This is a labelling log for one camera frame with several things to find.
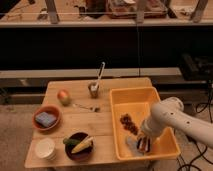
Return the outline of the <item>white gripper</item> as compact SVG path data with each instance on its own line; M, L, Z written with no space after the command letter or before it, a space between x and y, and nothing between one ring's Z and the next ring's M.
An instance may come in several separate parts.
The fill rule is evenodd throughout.
M163 128L154 121L144 120L141 124L141 131L152 141L161 136Z

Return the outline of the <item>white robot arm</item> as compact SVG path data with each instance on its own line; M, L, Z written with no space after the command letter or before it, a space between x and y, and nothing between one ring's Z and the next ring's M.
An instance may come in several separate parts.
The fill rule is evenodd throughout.
M183 102L176 97L153 103L150 114L142 121L142 132L149 138L157 138L169 126L213 149L213 124L189 116L183 110Z

